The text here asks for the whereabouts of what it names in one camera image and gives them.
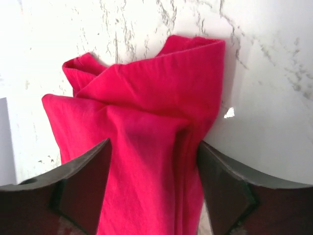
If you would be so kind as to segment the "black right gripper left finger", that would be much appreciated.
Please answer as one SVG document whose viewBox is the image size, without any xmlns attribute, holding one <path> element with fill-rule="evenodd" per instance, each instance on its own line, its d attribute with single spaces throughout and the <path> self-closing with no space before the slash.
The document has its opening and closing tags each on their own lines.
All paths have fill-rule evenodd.
<svg viewBox="0 0 313 235">
<path fill-rule="evenodd" d="M 95 235 L 112 157 L 109 139 L 18 185 L 0 188 L 2 235 Z"/>
</svg>

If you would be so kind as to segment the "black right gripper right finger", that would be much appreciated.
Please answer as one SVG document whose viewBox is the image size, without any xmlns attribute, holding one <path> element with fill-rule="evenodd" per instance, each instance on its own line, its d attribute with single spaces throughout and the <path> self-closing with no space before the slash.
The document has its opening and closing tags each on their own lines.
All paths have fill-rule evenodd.
<svg viewBox="0 0 313 235">
<path fill-rule="evenodd" d="M 204 141 L 197 166 L 215 235 L 311 235 L 313 187 L 236 161 Z"/>
</svg>

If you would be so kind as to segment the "bright red t shirt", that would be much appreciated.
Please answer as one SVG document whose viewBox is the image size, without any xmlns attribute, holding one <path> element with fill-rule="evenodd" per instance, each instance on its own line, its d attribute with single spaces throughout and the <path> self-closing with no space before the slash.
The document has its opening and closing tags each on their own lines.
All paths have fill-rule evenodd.
<svg viewBox="0 0 313 235">
<path fill-rule="evenodd" d="M 194 235 L 203 205 L 197 148 L 221 105 L 225 41 L 169 36 L 153 58 L 62 66 L 71 97 L 42 98 L 62 163 L 110 139 L 100 235 Z"/>
</svg>

